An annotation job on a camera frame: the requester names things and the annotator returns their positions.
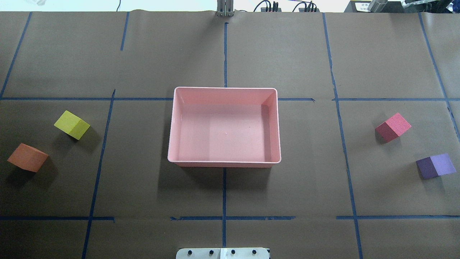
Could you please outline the yellow foam block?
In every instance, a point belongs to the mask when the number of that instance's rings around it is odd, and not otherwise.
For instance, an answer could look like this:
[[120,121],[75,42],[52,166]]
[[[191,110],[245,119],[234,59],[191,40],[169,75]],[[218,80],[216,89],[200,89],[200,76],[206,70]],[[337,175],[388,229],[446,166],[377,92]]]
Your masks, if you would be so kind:
[[64,113],[54,123],[54,126],[76,140],[80,140],[90,128],[89,123],[85,122],[68,110],[64,111]]

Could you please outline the red foam block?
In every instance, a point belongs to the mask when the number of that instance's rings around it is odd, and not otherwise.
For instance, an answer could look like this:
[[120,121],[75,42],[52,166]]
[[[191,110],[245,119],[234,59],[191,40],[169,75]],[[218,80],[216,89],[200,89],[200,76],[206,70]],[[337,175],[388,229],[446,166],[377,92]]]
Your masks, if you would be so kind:
[[402,136],[412,125],[400,114],[396,113],[375,128],[375,131],[386,143]]

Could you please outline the orange foam block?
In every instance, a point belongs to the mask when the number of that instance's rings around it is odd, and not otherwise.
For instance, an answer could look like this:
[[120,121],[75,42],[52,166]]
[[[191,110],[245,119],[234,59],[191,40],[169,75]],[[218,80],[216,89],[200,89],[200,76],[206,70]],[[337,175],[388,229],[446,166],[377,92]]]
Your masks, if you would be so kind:
[[37,173],[47,158],[48,155],[44,152],[35,149],[32,146],[20,143],[7,159],[7,161],[21,169]]

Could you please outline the purple foam block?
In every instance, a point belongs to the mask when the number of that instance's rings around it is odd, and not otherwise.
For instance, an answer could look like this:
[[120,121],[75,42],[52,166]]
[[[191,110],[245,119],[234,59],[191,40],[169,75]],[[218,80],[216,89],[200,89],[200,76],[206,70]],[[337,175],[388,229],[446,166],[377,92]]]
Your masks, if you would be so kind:
[[423,179],[435,178],[456,172],[449,154],[439,154],[416,161],[417,168]]

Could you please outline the pink plastic bin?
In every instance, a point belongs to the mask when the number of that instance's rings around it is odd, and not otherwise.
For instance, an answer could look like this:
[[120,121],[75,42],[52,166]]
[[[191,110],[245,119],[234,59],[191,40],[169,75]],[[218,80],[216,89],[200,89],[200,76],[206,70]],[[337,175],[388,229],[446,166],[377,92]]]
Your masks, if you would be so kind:
[[282,160],[272,87],[176,87],[167,159],[182,167],[270,168]]

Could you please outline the black orange power strip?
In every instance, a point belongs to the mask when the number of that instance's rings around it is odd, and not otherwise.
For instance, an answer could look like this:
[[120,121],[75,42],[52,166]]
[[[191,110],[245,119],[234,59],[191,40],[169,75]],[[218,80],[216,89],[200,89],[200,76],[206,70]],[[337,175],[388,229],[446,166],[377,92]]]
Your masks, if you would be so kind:
[[318,13],[320,11],[313,1],[294,0],[294,2],[297,2],[297,4],[292,10],[293,13]]
[[282,9],[279,7],[279,2],[274,0],[262,0],[255,7],[253,12],[262,13],[279,13]]

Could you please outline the aluminium frame post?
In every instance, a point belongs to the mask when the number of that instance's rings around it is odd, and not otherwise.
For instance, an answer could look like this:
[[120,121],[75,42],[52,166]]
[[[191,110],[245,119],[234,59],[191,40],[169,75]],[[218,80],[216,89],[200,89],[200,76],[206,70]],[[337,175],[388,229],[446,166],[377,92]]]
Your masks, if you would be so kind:
[[216,15],[218,17],[233,17],[234,13],[233,0],[217,0]]

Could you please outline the white metal base plate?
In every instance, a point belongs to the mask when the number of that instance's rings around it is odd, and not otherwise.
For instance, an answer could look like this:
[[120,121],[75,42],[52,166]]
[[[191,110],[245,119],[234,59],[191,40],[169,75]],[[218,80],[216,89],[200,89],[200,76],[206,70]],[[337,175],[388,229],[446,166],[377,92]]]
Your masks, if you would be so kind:
[[176,259],[270,259],[270,250],[264,247],[217,247],[179,249]]

